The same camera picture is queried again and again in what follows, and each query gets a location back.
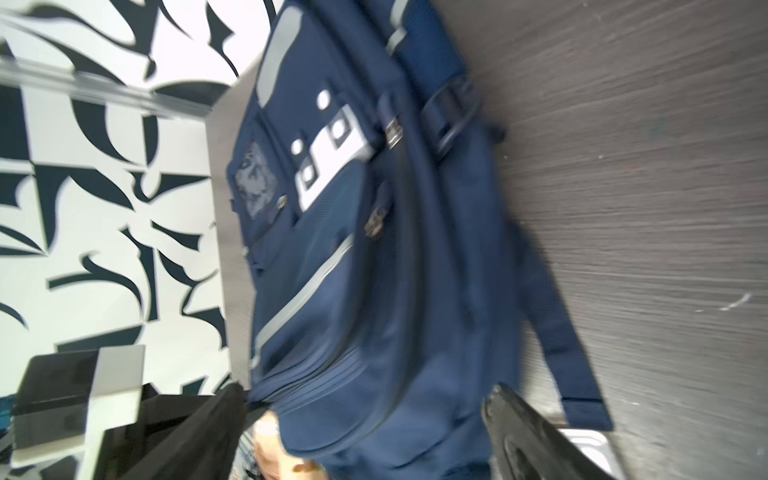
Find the navy blue student backpack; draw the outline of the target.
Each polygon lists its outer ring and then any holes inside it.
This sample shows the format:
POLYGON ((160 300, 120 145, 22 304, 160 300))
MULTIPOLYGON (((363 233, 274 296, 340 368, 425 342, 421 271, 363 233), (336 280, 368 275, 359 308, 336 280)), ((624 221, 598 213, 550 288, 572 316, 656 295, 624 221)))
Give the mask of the navy blue student backpack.
POLYGON ((496 177, 502 129, 428 1, 287 1, 227 179, 249 400, 332 479, 487 479, 481 408, 536 332, 569 427, 613 422, 496 177))

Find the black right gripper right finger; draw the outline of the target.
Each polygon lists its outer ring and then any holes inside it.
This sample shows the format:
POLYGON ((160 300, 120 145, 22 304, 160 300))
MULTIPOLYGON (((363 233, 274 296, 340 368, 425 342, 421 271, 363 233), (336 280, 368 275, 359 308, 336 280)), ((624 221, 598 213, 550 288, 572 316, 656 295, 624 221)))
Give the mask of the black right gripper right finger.
POLYGON ((482 418, 501 479, 618 477, 618 456, 605 434, 557 428, 504 384, 484 400, 482 418))

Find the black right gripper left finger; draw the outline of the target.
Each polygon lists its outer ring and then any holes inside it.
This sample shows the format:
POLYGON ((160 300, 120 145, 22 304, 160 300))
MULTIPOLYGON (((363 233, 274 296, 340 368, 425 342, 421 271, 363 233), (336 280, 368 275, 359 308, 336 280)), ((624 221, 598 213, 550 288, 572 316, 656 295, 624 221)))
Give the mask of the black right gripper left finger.
POLYGON ((229 384, 120 477, 227 479, 245 416, 245 392, 239 384, 229 384))

